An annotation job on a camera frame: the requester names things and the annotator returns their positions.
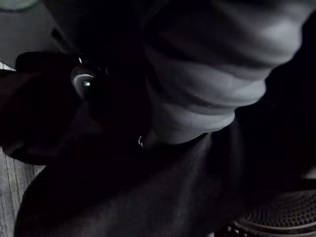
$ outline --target mesh grille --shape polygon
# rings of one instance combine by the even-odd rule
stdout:
[[[316,192],[302,192],[277,198],[244,217],[254,224],[291,228],[316,222]]]

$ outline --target black fabric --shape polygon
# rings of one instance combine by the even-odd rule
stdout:
[[[290,106],[295,86],[269,89],[283,80],[268,82],[262,101],[238,110],[238,122],[221,131],[143,153],[144,73],[109,68],[83,102],[70,69],[54,70],[58,61],[52,71],[18,70],[0,81],[2,146],[24,162],[48,164],[23,196],[16,237],[203,237],[297,187],[315,164],[313,124],[297,121],[308,106]],[[272,77],[309,91],[308,65],[294,58]],[[301,80],[288,73],[294,66],[306,72]]]

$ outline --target wooden floor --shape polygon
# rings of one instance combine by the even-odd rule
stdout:
[[[0,70],[1,69],[14,71],[13,68],[7,66],[6,64],[3,64],[2,62],[0,62]]]
[[[24,164],[6,156],[0,150],[0,237],[12,237],[14,220],[23,192],[43,169]]]

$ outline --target gray sleeve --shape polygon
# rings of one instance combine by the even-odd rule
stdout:
[[[157,37],[185,55],[145,45],[155,79],[147,87],[152,130],[166,143],[190,141],[229,125],[234,110],[257,102],[271,70],[301,45],[301,28],[315,1],[209,0],[178,12]]]

